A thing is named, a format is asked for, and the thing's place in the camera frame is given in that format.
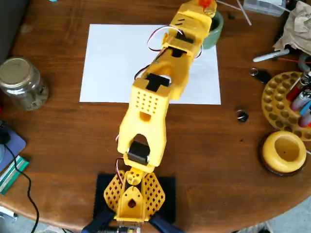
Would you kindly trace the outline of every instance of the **blue pen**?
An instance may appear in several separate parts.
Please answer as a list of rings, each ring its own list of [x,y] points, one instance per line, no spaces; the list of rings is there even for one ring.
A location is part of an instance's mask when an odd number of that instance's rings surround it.
[[[311,107],[311,101],[309,101],[299,112],[301,116],[303,116]]]

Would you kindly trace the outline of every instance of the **orange part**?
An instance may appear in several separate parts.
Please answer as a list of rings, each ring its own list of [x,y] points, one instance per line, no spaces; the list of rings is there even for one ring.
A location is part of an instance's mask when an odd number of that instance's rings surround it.
[[[212,3],[212,0],[199,0],[199,5],[202,6],[204,9],[209,7]]]

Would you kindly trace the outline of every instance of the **small metal nut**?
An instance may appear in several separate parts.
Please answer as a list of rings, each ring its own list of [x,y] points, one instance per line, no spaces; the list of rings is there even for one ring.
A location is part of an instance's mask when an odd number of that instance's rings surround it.
[[[237,114],[238,114],[237,119],[238,122],[240,123],[245,123],[249,118],[249,115],[243,109],[237,110]]]

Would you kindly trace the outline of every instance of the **green mug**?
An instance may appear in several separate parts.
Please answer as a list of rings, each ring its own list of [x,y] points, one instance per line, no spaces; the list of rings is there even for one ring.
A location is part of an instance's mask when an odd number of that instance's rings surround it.
[[[212,19],[209,34],[204,39],[203,42],[203,48],[205,50],[210,49],[217,43],[220,37],[220,33],[222,32],[223,26],[224,26],[224,18],[218,11],[216,11],[214,18]]]

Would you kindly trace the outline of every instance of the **yellow bowl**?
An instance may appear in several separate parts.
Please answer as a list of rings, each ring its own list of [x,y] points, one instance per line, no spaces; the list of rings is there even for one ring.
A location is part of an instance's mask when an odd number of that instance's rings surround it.
[[[306,161],[305,144],[294,133],[278,131],[263,144],[262,157],[277,172],[290,173],[300,169]]]

